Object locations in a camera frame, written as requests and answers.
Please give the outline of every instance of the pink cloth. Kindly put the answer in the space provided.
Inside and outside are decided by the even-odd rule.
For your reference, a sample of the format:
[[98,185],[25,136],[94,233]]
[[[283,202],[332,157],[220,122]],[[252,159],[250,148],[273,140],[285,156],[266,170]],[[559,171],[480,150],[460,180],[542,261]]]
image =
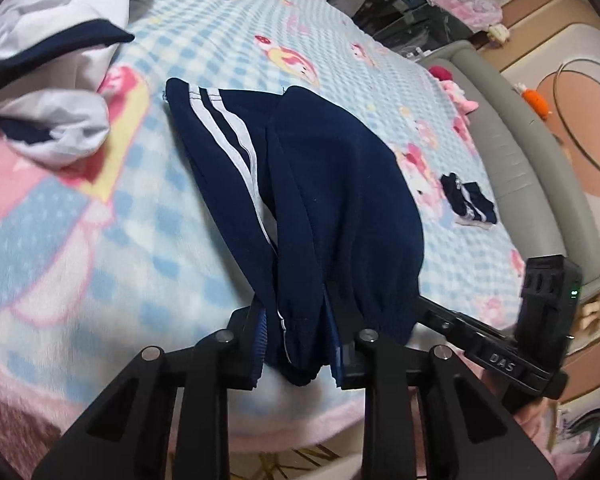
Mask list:
[[502,8],[493,0],[427,0],[463,22],[472,32],[502,21]]
[[479,104],[476,101],[469,101],[469,99],[464,97],[464,90],[453,81],[440,81],[440,86],[451,99],[456,110],[458,110],[458,114],[464,121],[464,124],[469,125],[469,118],[466,115],[477,110]]

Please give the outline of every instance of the floor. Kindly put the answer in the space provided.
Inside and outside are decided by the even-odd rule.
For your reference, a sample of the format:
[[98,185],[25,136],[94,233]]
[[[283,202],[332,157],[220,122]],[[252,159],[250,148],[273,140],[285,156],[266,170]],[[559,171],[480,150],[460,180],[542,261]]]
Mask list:
[[[363,423],[341,432],[324,444],[306,449],[290,449],[280,453],[231,453],[230,468],[232,480],[285,480],[301,478],[310,472],[327,466],[340,457],[362,452]],[[354,471],[357,464],[349,465]],[[342,476],[334,479],[344,480]],[[166,480],[171,480],[170,468]]]

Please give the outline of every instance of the red plush toy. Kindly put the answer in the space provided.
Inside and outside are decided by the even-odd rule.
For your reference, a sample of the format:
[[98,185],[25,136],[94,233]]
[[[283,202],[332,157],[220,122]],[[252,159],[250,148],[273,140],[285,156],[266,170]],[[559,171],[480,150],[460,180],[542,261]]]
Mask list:
[[446,68],[440,65],[434,65],[429,68],[429,73],[435,77],[438,81],[453,81],[454,75],[449,72]]

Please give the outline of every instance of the screw head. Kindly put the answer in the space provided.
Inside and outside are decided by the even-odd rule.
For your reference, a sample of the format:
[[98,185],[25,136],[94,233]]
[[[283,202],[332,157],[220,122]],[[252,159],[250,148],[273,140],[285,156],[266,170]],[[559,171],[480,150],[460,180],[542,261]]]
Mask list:
[[378,332],[373,330],[372,328],[365,328],[358,333],[358,336],[362,341],[366,341],[367,343],[373,343],[378,340]]
[[454,351],[446,345],[438,345],[433,349],[433,355],[438,359],[446,361],[454,354]]
[[160,357],[160,349],[157,346],[148,346],[140,355],[145,361],[155,361]]
[[216,339],[221,343],[229,343],[234,339],[234,333],[231,330],[223,328],[216,332]]

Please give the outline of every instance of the bed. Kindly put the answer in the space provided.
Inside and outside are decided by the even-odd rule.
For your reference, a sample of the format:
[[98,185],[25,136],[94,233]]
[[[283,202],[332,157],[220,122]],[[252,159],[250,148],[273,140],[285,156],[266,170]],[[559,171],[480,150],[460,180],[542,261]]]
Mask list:
[[[305,86],[357,116],[398,159],[409,155],[416,162],[404,175],[419,191],[426,242],[420,290],[448,308],[512,325],[522,260],[544,254],[582,267],[580,301],[600,291],[600,240],[571,168],[469,43],[422,65],[450,70],[480,103],[473,140],[449,127],[455,108],[426,70],[323,0],[154,0],[139,16],[104,85],[112,127],[96,170],[50,173],[0,142],[0,243],[14,240],[0,271],[34,270],[0,284],[3,406],[65,430],[139,349],[191,346],[250,302],[173,137],[162,97],[169,77],[275,93]],[[455,224],[432,178],[449,171],[480,184],[499,224]],[[45,211],[62,215],[45,227],[36,216]],[[32,238],[49,240],[35,258]],[[412,344],[433,340],[416,330]],[[337,390],[326,368],[304,388],[266,368],[254,392],[231,392],[232,450],[320,442],[360,420],[363,403],[363,392]]]

